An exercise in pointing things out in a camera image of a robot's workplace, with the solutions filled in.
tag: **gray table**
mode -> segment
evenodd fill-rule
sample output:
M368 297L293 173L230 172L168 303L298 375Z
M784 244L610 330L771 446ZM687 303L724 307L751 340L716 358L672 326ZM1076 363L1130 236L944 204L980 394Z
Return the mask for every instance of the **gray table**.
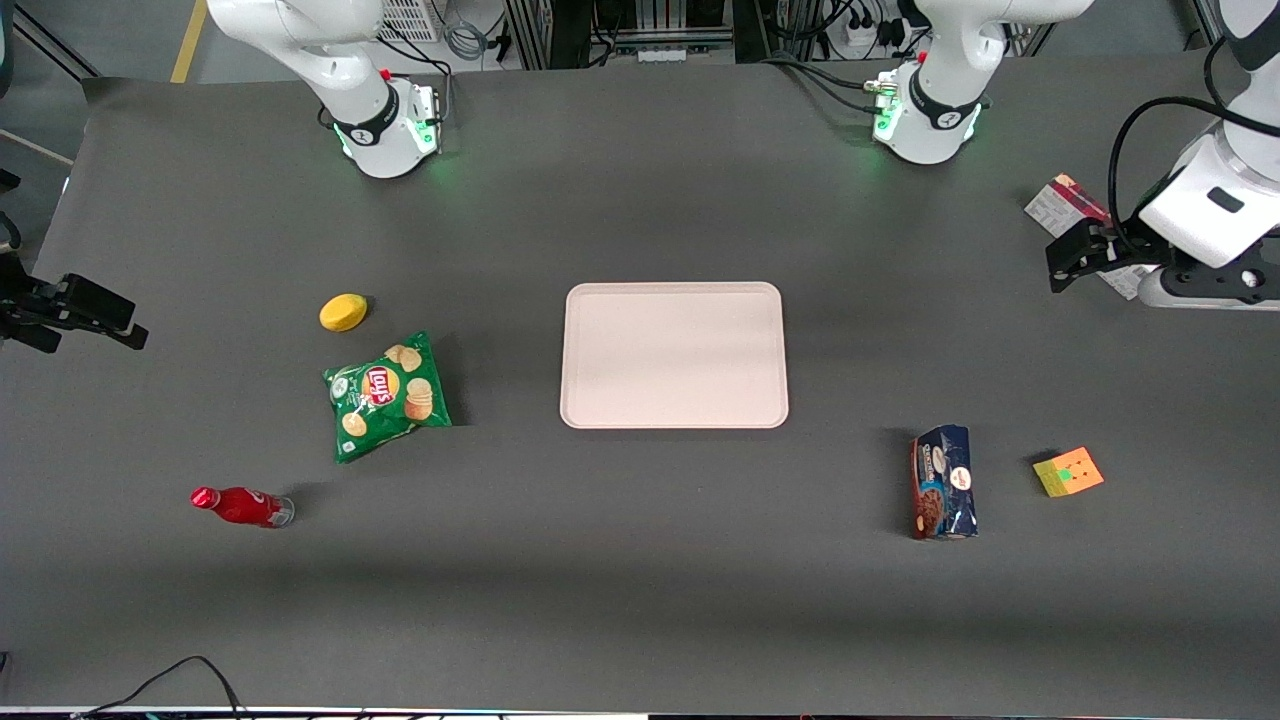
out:
M204 652L252 705L1276 716L1280 324L1051 296L1021 214L1059 172L1101 192L1198 61L1006 63L936 168L774 68L467 76L447 154L393 182L302 85L92 86L38 272L152 336L0 352L0 701ZM1126 206L1204 123L1162 113ZM721 279L782 291L786 425L561 423L573 284ZM324 332L338 292L376 314ZM422 328L463 427L335 466L320 372ZM906 441L947 421L982 537L919 543ZM1050 500L1027 459L1079 445L1107 483ZM301 519L225 525L201 483ZM219 697L192 670L147 700Z

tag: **colorful cube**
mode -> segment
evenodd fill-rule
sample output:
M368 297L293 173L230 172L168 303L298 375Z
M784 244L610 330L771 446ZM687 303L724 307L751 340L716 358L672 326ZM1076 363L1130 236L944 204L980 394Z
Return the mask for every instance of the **colorful cube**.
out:
M1089 451L1083 447L1076 447L1052 460L1037 462L1033 468L1050 497L1075 495L1102 483L1102 473L1089 457Z

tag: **cookie image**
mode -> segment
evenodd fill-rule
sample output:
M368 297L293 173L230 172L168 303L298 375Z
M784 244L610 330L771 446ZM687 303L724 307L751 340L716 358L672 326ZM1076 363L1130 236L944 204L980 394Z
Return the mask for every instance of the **cookie image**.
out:
M347 413L342 416L342 429L347 430L351 437L365 437L369 432L369 424L357 413Z
M966 468L951 470L951 484L959 491L966 491L973 487L973 478L969 475L969 470Z
M925 537L932 537L938 532L938 523L942 521L942 492L929 488L920 495L920 506L915 519L915 527Z
M404 368L406 373L412 373L422 366L422 354L412 347L406 347L401 350L399 359L396 361L401 364L401 368Z
M947 456L938 446L933 446L933 471L942 477L947 474Z
M421 423L431 416L435 406L435 392L431 383L422 378L413 378L404 384L404 416Z

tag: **lay's chip bag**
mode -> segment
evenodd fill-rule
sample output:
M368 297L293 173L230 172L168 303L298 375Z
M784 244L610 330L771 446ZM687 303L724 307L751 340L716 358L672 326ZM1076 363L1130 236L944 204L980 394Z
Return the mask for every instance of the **lay's chip bag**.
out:
M330 368L324 379L338 421L338 462L351 462L422 425L453 424L426 332L408 336L372 363Z

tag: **red bottle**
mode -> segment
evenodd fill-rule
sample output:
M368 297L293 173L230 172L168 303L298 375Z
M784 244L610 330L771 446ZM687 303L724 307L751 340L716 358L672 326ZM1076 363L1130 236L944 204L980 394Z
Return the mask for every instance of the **red bottle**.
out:
M212 510L228 523L283 528L293 520L293 501L248 488L214 489L198 487L191 493L191 503L202 510Z

